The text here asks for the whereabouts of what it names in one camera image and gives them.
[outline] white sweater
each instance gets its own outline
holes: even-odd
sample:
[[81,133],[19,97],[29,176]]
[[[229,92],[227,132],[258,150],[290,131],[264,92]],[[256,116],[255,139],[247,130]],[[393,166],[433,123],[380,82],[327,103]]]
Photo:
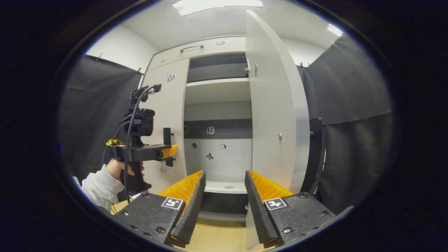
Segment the white sweater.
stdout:
[[112,203],[118,204],[117,193],[125,188],[106,170],[106,165],[103,165],[101,170],[96,173],[90,173],[82,181],[82,186],[79,184],[78,178],[73,178],[93,204],[104,207],[108,212],[111,211]]

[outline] hand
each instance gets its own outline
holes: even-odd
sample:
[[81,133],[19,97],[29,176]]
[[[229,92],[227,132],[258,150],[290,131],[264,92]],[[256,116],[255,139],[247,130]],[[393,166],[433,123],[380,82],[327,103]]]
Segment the hand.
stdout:
[[[125,169],[125,163],[124,162],[120,162],[117,159],[112,158],[108,165],[106,165],[106,170],[108,170],[109,174],[116,180],[120,181],[121,183],[123,183],[121,181],[120,178],[120,173],[121,170]],[[143,167],[143,162],[140,162],[140,169],[144,170],[145,167]],[[135,173],[134,171],[132,171],[131,169],[131,165],[128,164],[128,174],[134,176]]]

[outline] ceiling light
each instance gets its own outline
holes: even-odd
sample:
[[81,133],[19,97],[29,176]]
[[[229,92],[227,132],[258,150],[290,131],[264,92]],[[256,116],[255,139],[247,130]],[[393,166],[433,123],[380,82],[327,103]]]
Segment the ceiling light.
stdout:
[[332,24],[328,24],[328,30],[331,31],[332,33],[338,35],[339,37],[342,35],[342,31],[339,30],[338,28],[336,28],[335,26],[333,26]]
[[182,16],[206,9],[230,6],[263,7],[261,0],[181,0],[172,4]]

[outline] open cabinet door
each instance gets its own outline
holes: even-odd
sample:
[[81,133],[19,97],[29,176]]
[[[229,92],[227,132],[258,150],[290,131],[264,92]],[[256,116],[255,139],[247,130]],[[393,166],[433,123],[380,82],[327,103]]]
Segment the open cabinet door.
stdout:
[[142,141],[161,144],[164,142],[164,128],[171,128],[174,133],[171,144],[177,144],[173,167],[160,161],[143,162],[143,178],[152,185],[149,192],[154,194],[187,176],[184,155],[184,97],[189,65],[190,59],[183,59],[151,69],[146,73],[142,84],[142,87],[162,84],[159,93],[148,96],[146,102],[140,103],[141,108],[155,111],[152,135],[142,137]]
[[280,37],[250,10],[246,10],[246,58],[252,103],[252,170],[298,193],[310,148],[305,91]]

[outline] checkered sticker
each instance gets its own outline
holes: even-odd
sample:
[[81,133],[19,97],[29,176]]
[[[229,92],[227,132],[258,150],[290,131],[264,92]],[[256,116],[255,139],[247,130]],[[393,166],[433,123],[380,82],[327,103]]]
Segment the checkered sticker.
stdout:
[[266,200],[266,201],[264,201],[264,203],[266,204],[266,206],[269,210],[276,210],[276,209],[283,208],[286,206],[286,204],[284,203],[284,201],[281,198]]
[[182,201],[183,200],[180,200],[180,199],[166,198],[165,201],[163,202],[162,206],[179,210],[179,208],[181,207]]
[[167,82],[170,82],[170,81],[174,80],[175,78],[176,78],[175,74],[168,74],[167,75]]

